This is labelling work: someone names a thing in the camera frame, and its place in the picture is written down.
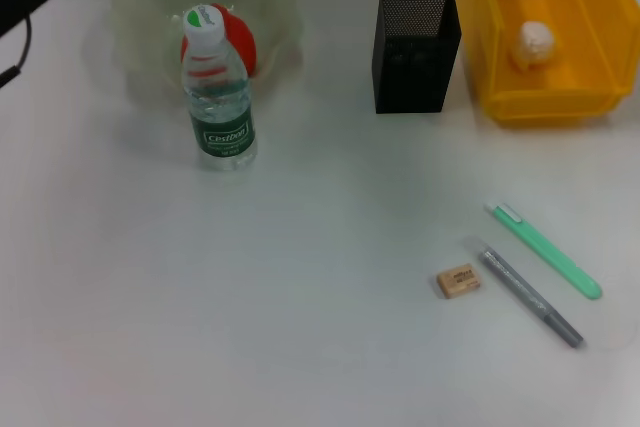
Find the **bottle label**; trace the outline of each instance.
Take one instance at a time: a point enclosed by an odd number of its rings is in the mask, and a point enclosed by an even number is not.
[[[237,119],[221,124],[204,122],[193,115],[191,123],[200,148],[214,157],[239,155],[251,147],[256,136],[251,109],[245,110]]]

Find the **plastic bottle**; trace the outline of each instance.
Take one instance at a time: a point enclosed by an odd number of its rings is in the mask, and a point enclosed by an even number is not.
[[[215,7],[196,5],[185,13],[183,25],[189,46],[182,86],[202,157],[218,170],[241,169],[257,151],[244,63],[227,41]]]

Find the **gray pen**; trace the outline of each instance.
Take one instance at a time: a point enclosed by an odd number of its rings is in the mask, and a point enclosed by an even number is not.
[[[489,269],[511,292],[536,314],[545,324],[551,327],[571,347],[576,348],[582,342],[582,336],[571,327],[569,322],[558,313],[551,304],[531,287],[513,267],[498,253],[477,237],[465,239],[465,246],[478,257],[478,260]]]

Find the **black mesh pen holder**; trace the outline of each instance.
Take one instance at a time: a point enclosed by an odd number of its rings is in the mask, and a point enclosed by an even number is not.
[[[455,0],[380,0],[372,62],[376,112],[442,111],[460,35]]]

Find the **yellow plastic bin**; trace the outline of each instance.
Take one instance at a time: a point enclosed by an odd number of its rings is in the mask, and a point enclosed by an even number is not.
[[[598,116],[631,92],[640,56],[635,0],[458,0],[458,11],[476,95],[499,122]],[[509,51],[529,20],[550,27],[556,53],[525,72]]]

